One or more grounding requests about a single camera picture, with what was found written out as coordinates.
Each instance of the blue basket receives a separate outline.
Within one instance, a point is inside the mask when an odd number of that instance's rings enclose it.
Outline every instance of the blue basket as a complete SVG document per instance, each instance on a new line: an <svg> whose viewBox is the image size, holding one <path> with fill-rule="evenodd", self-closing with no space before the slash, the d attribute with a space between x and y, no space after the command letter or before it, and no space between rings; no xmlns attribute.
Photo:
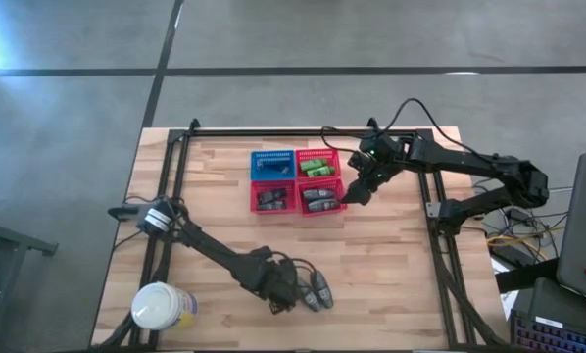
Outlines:
<svg viewBox="0 0 586 353"><path fill-rule="evenodd" d="M290 180L295 178L295 151L254 151L252 152L252 181Z"/></svg>

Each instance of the gray floor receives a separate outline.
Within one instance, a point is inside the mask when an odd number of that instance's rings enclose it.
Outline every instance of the gray floor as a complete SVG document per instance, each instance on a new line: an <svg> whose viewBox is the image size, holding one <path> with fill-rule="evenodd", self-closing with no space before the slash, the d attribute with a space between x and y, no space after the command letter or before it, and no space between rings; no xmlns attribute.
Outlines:
<svg viewBox="0 0 586 353"><path fill-rule="evenodd" d="M0 69L155 68L172 0L0 1ZM188 0L170 67L586 65L586 0ZM0 77L0 224L60 242L29 256L7 346L86 346L153 78ZM551 186L586 152L586 74L167 77L154 126L362 125L422 99L484 153ZM400 125L428 125L411 107ZM568 193L538 213L563 211ZM488 219L491 223L500 220Z"/></svg>

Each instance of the plastic basket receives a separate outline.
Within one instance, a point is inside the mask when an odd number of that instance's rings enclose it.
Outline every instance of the plastic basket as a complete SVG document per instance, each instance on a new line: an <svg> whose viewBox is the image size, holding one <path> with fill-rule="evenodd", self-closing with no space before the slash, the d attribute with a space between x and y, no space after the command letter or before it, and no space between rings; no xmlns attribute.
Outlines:
<svg viewBox="0 0 586 353"><path fill-rule="evenodd" d="M288 172L283 174L280 171L271 168L260 168L259 161L278 159L278 158L289 158ZM292 180L295 179L295 152L293 150L280 150L280 151L254 151L252 152L251 160L251 181L264 181L264 180Z"/></svg>
<svg viewBox="0 0 586 353"><path fill-rule="evenodd" d="M331 176L308 177L306 172L302 172L300 163L312 159L324 158L328 160L328 166L334 167L334 174ZM341 166L339 164L339 151L331 148L320 149L299 149L295 151L297 180L307 182L311 180L326 180L330 178L341 177Z"/></svg>
<svg viewBox="0 0 586 353"><path fill-rule="evenodd" d="M304 183L297 184L297 197L300 199L300 204L302 205L302 215L303 216L318 216L318 215L326 215L326 214L333 214L341 211L345 211L348 209L347 204L340 204L338 208L334 210L328 211L321 211L321 212L310 212L307 202L302 197L302 192L304 190L314 189L314 188L325 188L334 190L334 197L337 200L341 200L343 195L345 194L343 189L343 182L339 177L333 177L332 179L324 179L324 180L317 180L317 181L309 181Z"/></svg>
<svg viewBox="0 0 586 353"><path fill-rule="evenodd" d="M262 192L272 191L278 188L286 189L285 210L265 211L258 209L258 195ZM280 181L252 181L250 187L250 211L258 214L284 214L297 211L297 193L295 192L295 180Z"/></svg>

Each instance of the wooden tabletop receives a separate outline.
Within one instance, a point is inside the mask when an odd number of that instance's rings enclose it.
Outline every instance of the wooden tabletop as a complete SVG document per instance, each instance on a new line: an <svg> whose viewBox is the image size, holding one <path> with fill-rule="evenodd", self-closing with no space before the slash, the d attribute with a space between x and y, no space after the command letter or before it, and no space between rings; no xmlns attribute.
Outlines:
<svg viewBox="0 0 586 353"><path fill-rule="evenodd" d="M460 138L456 127L444 130ZM167 133L167 128L143 130L128 195L156 196ZM336 146L357 146L351 138L329 139ZM436 131L435 139L446 148L457 148ZM336 215L251 213L250 152L291 148L324 145L316 137L192 138L182 197L193 222L234 250L247 252L268 245L272 250L313 262L330 284L334 307L313 313L299 303L290 313L274 316L267 302L240 288L227 270L195 250L175 245L168 283L193 293L199 313L192 328L163 331L159 349L445 348L416 174L395 176L379 188L366 206L350 205ZM349 157L347 153L340 154L346 187L356 178L356 171L347 167ZM171 163L168 195L174 183L176 160L177 153ZM469 176L443 173L443 179L449 198L464 199L473 194ZM429 183L434 190L432 178ZM117 241L134 232L134 224L122 224ZM485 322L500 337L507 338L500 295L482 233L466 230L456 240L469 299ZM145 244L146 236L138 236L114 253L93 343L108 337L128 312L138 290ZM462 336L456 302L453 311L457 332Z"/></svg>

